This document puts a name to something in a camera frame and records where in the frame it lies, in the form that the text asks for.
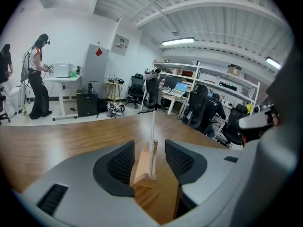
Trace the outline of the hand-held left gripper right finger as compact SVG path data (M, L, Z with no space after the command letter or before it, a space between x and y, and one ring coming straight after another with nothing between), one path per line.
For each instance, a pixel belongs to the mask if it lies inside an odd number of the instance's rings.
M193 209L224 181L241 151L165 140L165 155L178 181L182 202L188 209Z

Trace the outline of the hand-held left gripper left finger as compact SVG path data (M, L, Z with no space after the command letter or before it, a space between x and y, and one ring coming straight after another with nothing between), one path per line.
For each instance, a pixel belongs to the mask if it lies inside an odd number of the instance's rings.
M32 183L21 203L43 226L156 226L130 187L134 141L66 159Z

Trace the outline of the wooden stand with clear sheet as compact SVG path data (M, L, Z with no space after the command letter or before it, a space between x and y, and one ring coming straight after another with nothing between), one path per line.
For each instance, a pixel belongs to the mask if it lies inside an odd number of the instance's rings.
M147 144L140 152L133 184L140 187L154 188L156 186L156 152L158 141L153 141L150 148Z

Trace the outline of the black office chair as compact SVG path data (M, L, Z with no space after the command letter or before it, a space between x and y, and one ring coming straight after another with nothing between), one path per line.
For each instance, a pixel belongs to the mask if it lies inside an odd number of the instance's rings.
M224 146L231 143L235 145L242 145L242 138L240 136L239 120L247 116L247 108L241 104L237 104L230 111L228 122L223 126L222 133L226 138Z
M194 91L190 92L189 106L186 108L182 122L193 129L197 129L203 118L207 105L208 88L205 85L198 84Z
M4 101L6 97L3 94L3 89L4 87L0 87L0 126L2 125L1 121L2 120L7 120L8 123L11 122L10 118L8 117L8 114L6 113L4 109Z
M137 108L137 104L143 99L143 84L144 79L142 74L136 73L131 77L126 105L134 104L135 109Z

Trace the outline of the wooden desk with white legs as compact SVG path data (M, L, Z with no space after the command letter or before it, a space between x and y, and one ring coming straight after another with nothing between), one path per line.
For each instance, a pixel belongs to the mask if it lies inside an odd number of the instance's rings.
M161 96L164 99L167 99L170 101L170 105L169 105L169 109L167 114L170 115L173 111L173 106L176 102L180 102L182 103L181 109L178 112L177 118L179 118L182 115L182 112L187 104L188 99L184 96L182 96L181 98L175 97L175 96L170 96L168 94L165 94L163 91L161 92Z

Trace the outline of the black cabinet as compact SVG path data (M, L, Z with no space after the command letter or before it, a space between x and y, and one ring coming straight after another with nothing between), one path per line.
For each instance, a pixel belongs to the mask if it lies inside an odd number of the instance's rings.
M76 100L79 117L98 114L98 95L96 92L89 93L87 90L77 90Z

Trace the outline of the open laptop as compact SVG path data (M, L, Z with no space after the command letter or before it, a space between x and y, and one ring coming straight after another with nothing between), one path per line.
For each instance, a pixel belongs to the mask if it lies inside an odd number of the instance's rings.
M178 82L176 84L175 88L173 90L171 90L168 93L168 95L174 96L174 97L177 97L177 98L181 98L185 94L185 92L187 90L187 87L188 87L188 84Z

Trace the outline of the grey office chair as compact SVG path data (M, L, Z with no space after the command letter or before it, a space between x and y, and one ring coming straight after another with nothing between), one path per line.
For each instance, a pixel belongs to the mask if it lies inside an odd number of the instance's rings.
M145 73L145 92L143 98L146 99L146 108L150 112L150 109L157 109L158 107L158 97L159 97L159 85L160 79L159 75L161 70L159 68L154 68L148 73Z

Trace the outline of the black monitor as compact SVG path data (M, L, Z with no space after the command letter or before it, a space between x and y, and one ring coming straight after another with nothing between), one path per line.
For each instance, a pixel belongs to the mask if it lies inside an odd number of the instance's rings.
M175 76L170 76L166 75L165 80L164 80L164 87L169 87L170 89L174 89L177 83L182 82L182 78L180 77L175 77Z

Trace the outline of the yellow round side table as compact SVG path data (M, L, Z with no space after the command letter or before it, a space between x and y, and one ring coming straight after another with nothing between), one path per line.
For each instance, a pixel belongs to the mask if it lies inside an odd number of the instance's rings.
M122 89L122 84L107 81L105 85L106 99L112 102L121 102Z

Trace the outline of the white shelving unit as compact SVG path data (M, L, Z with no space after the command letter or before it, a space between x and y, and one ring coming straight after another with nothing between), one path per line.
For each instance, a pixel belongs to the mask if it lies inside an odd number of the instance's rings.
M161 69L161 78L174 77L187 84L187 99L196 86L205 85L210 93L220 96L227 114L237 104L249 104L252 108L257 105L260 82L250 82L243 76L237 76L235 72L229 73L225 67L199 61L192 65L160 60L155 60L153 66Z

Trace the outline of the cardboard box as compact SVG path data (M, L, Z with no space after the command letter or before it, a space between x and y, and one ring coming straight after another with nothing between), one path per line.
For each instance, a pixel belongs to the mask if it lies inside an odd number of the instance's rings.
M228 66L228 73L232 74L234 76L237 76L237 77L240 76L241 70L242 70L242 67L237 66L237 65L231 64Z

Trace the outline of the white box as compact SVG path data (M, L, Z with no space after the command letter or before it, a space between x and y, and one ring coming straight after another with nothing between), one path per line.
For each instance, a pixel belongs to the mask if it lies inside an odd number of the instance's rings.
M55 78L69 78L71 77L74 65L70 63L54 63L52 67Z

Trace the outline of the ceiling light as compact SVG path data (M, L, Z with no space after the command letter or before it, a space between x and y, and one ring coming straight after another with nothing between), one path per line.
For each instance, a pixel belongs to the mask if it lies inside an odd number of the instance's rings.
M265 61L266 61L266 63L275 67L277 70L281 69L281 67L282 67L281 64L277 60L273 59L272 57L269 57L269 56L266 57Z
M174 45L174 44L194 43L195 41L196 40L194 39L194 37L184 37L184 38L179 38L179 39L163 41L161 44L163 46L168 46L168 45Z

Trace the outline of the wall electrical panel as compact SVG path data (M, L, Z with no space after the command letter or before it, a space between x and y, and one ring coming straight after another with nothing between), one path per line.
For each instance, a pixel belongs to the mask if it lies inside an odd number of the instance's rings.
M125 56L128 45L129 39L116 34L113 40L113 45L111 47L111 52Z

